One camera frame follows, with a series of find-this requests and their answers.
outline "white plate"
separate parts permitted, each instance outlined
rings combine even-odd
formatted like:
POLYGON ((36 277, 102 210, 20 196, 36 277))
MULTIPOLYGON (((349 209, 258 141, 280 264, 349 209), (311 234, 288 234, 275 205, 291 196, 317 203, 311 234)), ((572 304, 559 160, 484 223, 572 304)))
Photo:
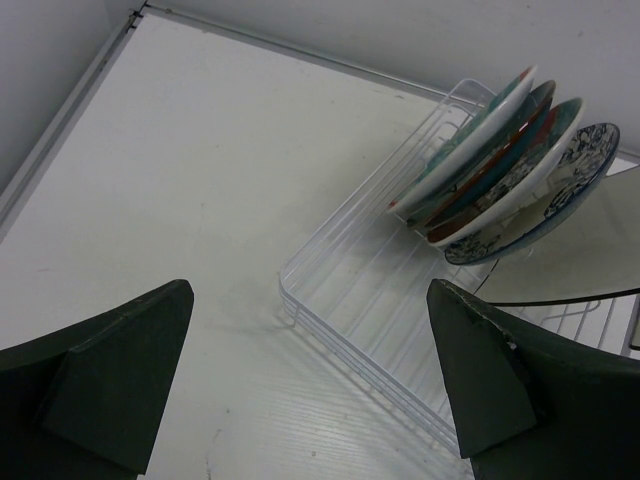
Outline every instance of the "white plate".
POLYGON ((458 216, 431 230, 427 235, 429 244, 449 245, 517 208, 556 167, 578 129, 584 110, 581 98, 554 107, 536 139, 504 178, 458 216))
POLYGON ((438 191, 515 114, 533 85, 537 66, 523 71, 491 102, 456 132, 429 160, 425 169, 389 204, 395 213, 438 191))

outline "metal edge trim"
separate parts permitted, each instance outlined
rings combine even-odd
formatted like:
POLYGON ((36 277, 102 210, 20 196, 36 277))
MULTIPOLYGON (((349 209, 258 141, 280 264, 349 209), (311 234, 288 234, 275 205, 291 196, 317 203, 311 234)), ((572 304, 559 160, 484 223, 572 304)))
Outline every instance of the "metal edge trim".
MULTIPOLYGON (((163 6, 162 1, 147 3, 143 9, 143 13, 151 13, 152 15, 167 20, 176 21, 183 25, 196 27, 201 30, 215 33, 227 38, 239 40, 253 46, 257 46, 272 52, 281 53, 289 57, 304 60, 316 65, 331 68, 343 73, 347 73, 366 80, 374 81, 379 84, 392 86, 394 88, 404 90, 423 97, 440 100, 444 98, 448 92, 411 82, 393 75, 368 68, 348 60, 327 55, 323 52, 296 45, 292 42, 270 35, 263 35, 256 31, 220 22, 215 19, 204 17, 183 9, 170 8, 163 6)), ((467 99, 459 98, 458 100, 471 103, 467 99)))
POLYGON ((121 26, 109 36, 29 155, 22 162, 9 185, 0 194, 0 243, 7 235, 11 224, 17 218, 28 197, 35 190, 53 157, 82 115, 97 87, 124 48, 126 42, 123 40, 127 39, 127 32, 137 20, 138 17, 135 14, 127 17, 126 21, 123 21, 121 26))
POLYGON ((587 295, 585 297, 560 298, 556 300, 543 300, 538 302, 488 302, 494 307, 548 307, 554 305, 572 305, 574 303, 586 303, 596 300, 609 300, 611 298, 627 297, 629 295, 640 294, 640 287, 629 290, 618 290, 596 295, 587 295))
POLYGON ((631 318, 629 319, 627 332, 625 333, 624 341, 622 342, 620 355, 623 357, 630 357, 631 350, 640 350, 640 345, 635 345, 633 343, 634 339, 638 337, 638 320, 640 320, 640 295, 636 296, 636 300, 633 304, 633 310, 631 310, 631 318))

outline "blue patterned plate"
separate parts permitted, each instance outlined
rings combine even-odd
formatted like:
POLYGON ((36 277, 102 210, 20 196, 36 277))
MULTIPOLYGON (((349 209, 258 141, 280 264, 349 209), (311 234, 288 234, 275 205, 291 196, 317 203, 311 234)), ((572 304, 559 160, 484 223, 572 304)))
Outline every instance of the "blue patterned plate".
POLYGON ((578 130, 547 181, 507 225, 491 225, 445 250, 454 265, 488 262, 524 248, 564 222, 604 178, 618 150, 620 130, 599 123, 578 130))
POLYGON ((578 129, 584 108, 581 98, 552 108, 536 138, 511 170, 454 218, 430 230, 429 244, 444 247, 515 211, 556 168, 578 129))
POLYGON ((516 113, 531 90, 536 70, 536 66, 531 66, 518 75, 446 141, 429 160, 422 173, 389 204, 387 211, 404 211, 429 195, 446 190, 447 182, 450 182, 451 178, 464 168, 475 153, 493 139, 498 130, 516 113))

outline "plate rim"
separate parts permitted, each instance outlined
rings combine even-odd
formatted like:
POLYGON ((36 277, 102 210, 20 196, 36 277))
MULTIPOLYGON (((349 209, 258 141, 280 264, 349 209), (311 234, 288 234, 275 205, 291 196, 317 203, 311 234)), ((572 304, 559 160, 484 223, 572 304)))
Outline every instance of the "plate rim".
MULTIPOLYGON (((464 165, 463 161, 458 161, 458 163, 460 163, 461 165, 456 165, 456 168, 452 168, 451 167, 451 162, 447 162, 448 159, 451 158, 451 156, 457 151, 458 155, 460 155, 460 148, 465 145, 465 144, 470 144, 472 143, 472 141, 480 141, 481 136, 487 136, 487 137, 491 137, 492 135, 485 135, 482 131, 482 127, 484 126, 484 129, 487 128, 487 125, 492 125, 494 122, 497 122, 496 118, 499 115, 503 114, 503 110, 505 108, 506 105, 510 104, 511 102, 513 102, 513 99, 516 98, 519 94, 522 93, 522 91, 524 90, 525 92, 528 92, 531 90, 531 87, 533 86, 533 82, 535 81, 535 74, 537 73, 538 70, 538 66, 537 65, 530 65, 529 67, 527 67, 526 69, 524 69, 518 76, 522 75, 524 72, 527 72, 526 75, 522 78, 522 80, 520 80, 520 82, 515 86, 515 88, 511 91, 511 93, 509 93, 507 95, 507 97, 505 97, 502 102, 500 102, 499 105, 497 105, 488 115, 487 117, 480 122, 480 124, 478 124, 478 126, 473 129, 473 131, 469 134, 469 136, 467 138, 465 138, 462 143, 460 143, 458 146, 456 146, 446 157, 443 158, 443 160, 433 169, 433 171, 431 171, 429 174, 427 174, 420 182, 418 182, 416 185, 413 185, 404 195, 403 197, 398 200, 394 205, 389 205, 386 209, 386 211, 388 213, 399 213, 402 212, 404 209, 406 209, 407 207, 410 207, 412 203, 415 203, 415 201, 409 201, 409 198, 411 196, 411 192, 412 190, 418 189, 421 185, 424 187, 424 185, 428 185, 429 183, 433 183, 434 182, 434 176, 437 172, 443 172, 443 173, 438 173, 438 176, 442 176, 443 179, 437 182, 438 185, 441 185, 442 183, 444 183, 448 178, 451 177, 451 175, 453 175, 453 173, 455 173, 455 171, 457 171, 458 168, 461 168, 462 165, 464 165), (448 171, 449 173, 444 173, 445 167, 449 167, 448 171)), ((515 106, 514 111, 517 110, 517 108, 520 106, 522 102, 520 102, 518 105, 515 106)), ((438 149, 434 154, 433 157, 435 157, 435 155, 438 154, 438 152, 440 151, 440 149, 438 149)), ((473 154, 469 155, 469 157, 465 160, 465 161, 469 161, 471 158, 473 158, 473 154)), ((438 188, 437 186, 431 186, 426 193, 421 192, 420 193, 420 197, 424 197, 426 195, 429 195, 430 193, 433 192, 433 190, 435 190, 436 188, 438 188)), ((402 195, 402 193, 405 190, 403 189, 401 192, 398 193, 398 195, 402 195)))

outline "white table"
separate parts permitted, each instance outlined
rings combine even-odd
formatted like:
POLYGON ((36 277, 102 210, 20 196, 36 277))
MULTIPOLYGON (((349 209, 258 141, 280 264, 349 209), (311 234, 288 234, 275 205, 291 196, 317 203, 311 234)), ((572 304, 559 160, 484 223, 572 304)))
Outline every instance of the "white table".
POLYGON ((277 291, 432 105, 147 15, 0 245, 0 348, 186 278, 195 309, 146 478, 461 478, 287 327, 277 291))

